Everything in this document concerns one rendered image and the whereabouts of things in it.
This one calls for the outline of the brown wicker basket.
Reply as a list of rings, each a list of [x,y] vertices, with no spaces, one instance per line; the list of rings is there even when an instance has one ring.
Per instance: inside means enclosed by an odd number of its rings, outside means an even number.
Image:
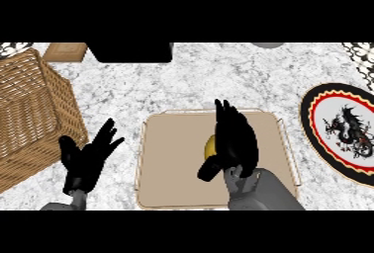
[[[89,142],[70,81],[30,48],[0,60],[0,193],[61,160],[64,135]]]

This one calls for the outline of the tan wooden block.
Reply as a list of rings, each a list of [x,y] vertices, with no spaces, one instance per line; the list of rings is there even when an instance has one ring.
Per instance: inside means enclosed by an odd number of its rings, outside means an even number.
[[[82,62],[86,50],[85,42],[52,42],[43,59],[48,62]]]

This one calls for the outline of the dragon-print plate with black rim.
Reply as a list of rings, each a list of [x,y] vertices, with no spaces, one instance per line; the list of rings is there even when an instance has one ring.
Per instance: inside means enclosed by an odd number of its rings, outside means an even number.
[[[348,84],[314,86],[300,103],[300,122],[330,167],[374,188],[374,96]]]

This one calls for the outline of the yellow lemon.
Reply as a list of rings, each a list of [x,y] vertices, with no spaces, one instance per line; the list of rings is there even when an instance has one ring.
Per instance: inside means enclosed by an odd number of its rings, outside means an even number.
[[[215,140],[215,135],[212,135],[204,146],[204,159],[216,155]]]

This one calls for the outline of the grey round object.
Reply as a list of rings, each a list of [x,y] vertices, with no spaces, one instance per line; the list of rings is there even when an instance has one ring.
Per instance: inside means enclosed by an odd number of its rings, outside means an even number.
[[[252,42],[252,43],[262,48],[277,48],[284,44],[283,42]]]

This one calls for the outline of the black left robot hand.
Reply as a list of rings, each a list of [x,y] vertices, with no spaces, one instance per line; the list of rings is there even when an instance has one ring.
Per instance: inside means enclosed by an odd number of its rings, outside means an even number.
[[[105,160],[124,141],[124,138],[113,139],[116,132],[114,120],[108,119],[92,143],[83,148],[77,147],[70,136],[59,138],[62,165],[67,170],[62,192],[67,195],[76,190],[86,194],[93,190]]]

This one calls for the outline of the beige tray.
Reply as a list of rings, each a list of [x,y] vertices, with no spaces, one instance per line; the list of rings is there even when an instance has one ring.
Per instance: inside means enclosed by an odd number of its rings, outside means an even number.
[[[284,122],[259,109],[241,111],[255,129],[260,149],[259,166],[272,171],[291,193],[299,191],[294,154]],[[197,178],[204,146],[215,134],[215,111],[169,110],[144,122],[136,171],[136,199],[145,210],[221,209],[228,204],[223,177]]]

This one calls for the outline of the black appliance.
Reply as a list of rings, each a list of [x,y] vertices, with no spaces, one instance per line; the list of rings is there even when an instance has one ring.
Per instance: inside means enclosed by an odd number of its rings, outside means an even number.
[[[102,63],[169,63],[172,42],[89,42],[87,47]]]

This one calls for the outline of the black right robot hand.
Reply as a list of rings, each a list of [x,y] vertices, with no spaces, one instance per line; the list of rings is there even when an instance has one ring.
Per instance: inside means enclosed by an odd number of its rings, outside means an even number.
[[[241,166],[241,178],[247,178],[257,167],[259,147],[255,129],[247,118],[229,105],[228,101],[215,100],[216,126],[215,126],[215,151],[209,156],[198,171],[197,178],[210,182],[221,170]]]

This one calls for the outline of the black and white patterned object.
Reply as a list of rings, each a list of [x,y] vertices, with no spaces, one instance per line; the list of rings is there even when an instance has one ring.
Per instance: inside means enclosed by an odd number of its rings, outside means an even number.
[[[24,52],[31,46],[31,42],[0,42],[0,60]]]
[[[367,89],[374,94],[374,42],[345,42],[342,46],[357,65]]]

